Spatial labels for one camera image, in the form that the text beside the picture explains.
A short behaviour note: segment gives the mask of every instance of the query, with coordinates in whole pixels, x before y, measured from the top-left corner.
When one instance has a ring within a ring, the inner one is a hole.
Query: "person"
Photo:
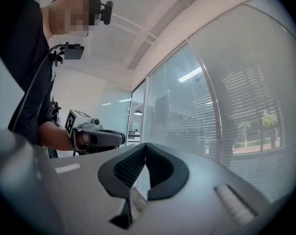
[[[10,15],[0,18],[0,57],[24,92],[49,50],[48,40],[54,35],[85,30],[91,23],[94,2],[54,0],[41,8],[34,0],[14,0]],[[52,61],[47,59],[32,86],[15,132],[32,145],[73,150],[66,131],[54,125],[49,116],[53,79]],[[84,146],[82,135],[77,136],[76,143],[81,148]]]

